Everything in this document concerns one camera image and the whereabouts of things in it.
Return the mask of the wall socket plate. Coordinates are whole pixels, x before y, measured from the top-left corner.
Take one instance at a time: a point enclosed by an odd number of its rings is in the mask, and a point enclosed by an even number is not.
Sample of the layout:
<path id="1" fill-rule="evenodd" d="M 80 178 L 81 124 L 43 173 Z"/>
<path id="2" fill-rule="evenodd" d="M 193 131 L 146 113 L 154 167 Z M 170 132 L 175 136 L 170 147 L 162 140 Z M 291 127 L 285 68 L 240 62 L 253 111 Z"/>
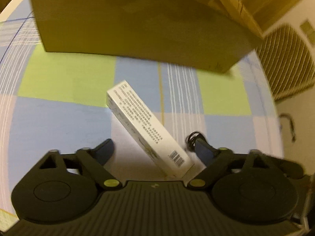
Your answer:
<path id="1" fill-rule="evenodd" d="M 299 26 L 303 34 L 307 37 L 309 43 L 314 46 L 315 45 L 315 31 L 312 24 L 306 19 L 304 22 L 301 23 Z"/>

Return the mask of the narrow white barcode box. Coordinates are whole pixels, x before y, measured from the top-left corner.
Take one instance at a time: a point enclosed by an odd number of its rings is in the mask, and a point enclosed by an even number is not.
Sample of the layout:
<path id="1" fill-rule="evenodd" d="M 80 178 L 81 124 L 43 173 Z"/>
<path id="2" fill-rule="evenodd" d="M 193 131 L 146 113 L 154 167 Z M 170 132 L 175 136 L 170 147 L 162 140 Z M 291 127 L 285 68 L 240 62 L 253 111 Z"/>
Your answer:
<path id="1" fill-rule="evenodd" d="M 127 81 L 124 80 L 107 91 L 107 106 L 166 175 L 182 178 L 194 166 L 188 154 Z"/>

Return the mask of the checked tablecloth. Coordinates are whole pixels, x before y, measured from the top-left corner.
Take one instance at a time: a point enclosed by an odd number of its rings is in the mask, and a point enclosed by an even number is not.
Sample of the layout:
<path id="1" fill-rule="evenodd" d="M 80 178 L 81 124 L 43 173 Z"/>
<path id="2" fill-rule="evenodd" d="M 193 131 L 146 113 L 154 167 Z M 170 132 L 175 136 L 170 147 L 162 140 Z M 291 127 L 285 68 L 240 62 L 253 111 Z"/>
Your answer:
<path id="1" fill-rule="evenodd" d="M 126 80 L 180 144 L 200 131 L 214 147 L 284 154 L 268 82 L 255 52 L 226 74 L 131 58 L 47 53 L 30 0 L 1 13 L 1 210 L 15 216 L 11 192 L 48 151 L 72 153 L 107 138 L 106 168 L 120 181 L 164 180 L 164 174 L 106 105 Z"/>

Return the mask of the quilted chair cushion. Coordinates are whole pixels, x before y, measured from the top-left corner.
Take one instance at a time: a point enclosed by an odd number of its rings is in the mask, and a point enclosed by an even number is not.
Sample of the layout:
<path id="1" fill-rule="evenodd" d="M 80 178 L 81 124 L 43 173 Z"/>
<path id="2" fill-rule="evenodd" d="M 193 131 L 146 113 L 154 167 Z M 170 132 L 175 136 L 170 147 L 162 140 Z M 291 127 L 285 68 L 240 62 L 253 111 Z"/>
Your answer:
<path id="1" fill-rule="evenodd" d="M 256 53 L 275 100 L 314 86 L 311 52 L 291 25 L 282 24 L 265 36 Z"/>

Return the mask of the brown cardboard box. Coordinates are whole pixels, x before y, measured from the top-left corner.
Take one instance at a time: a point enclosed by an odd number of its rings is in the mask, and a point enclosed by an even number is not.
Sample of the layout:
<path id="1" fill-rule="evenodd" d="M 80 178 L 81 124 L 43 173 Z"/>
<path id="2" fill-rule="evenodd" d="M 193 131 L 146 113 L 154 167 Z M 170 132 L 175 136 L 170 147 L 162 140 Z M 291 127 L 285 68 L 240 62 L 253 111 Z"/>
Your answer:
<path id="1" fill-rule="evenodd" d="M 224 73 L 262 42 L 242 5 L 213 0 L 31 0 L 47 52 L 168 62 Z"/>

